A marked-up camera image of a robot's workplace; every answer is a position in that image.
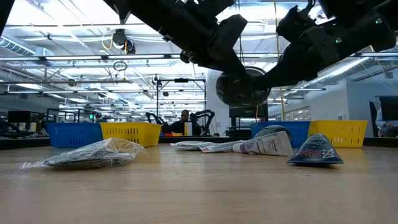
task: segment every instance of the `blue triangular package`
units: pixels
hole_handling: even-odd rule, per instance
[[[342,164],[344,161],[337,154],[329,139],[322,134],[310,136],[288,164],[328,165]]]

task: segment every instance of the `clear plastic bag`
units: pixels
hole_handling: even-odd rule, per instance
[[[207,146],[201,146],[200,149],[204,153],[211,153],[211,152],[233,152],[234,144],[242,143],[243,140],[234,141],[234,142],[226,142],[226,143],[219,143]]]
[[[180,151],[200,151],[201,147],[211,146],[216,143],[213,142],[201,142],[201,141],[182,141],[178,143],[170,143],[176,150]]]
[[[133,161],[140,152],[146,152],[141,145],[118,138],[109,138],[64,152],[33,164],[24,162],[20,169],[34,167],[95,168],[116,166]]]

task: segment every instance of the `wooden table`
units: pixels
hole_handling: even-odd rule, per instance
[[[342,149],[330,169],[168,145],[111,169],[18,169],[52,150],[0,151],[1,223],[398,223],[396,149]]]

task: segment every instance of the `monitor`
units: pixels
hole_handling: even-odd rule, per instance
[[[8,122],[30,123],[30,111],[8,111]]]
[[[229,107],[229,117],[230,118],[255,118],[256,114],[258,118],[268,118],[268,104],[263,104],[258,106],[233,108]]]
[[[398,121],[398,97],[380,97],[383,121]]]

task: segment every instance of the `white tube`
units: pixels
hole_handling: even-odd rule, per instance
[[[285,131],[234,144],[233,151],[246,154],[293,156],[292,145]]]

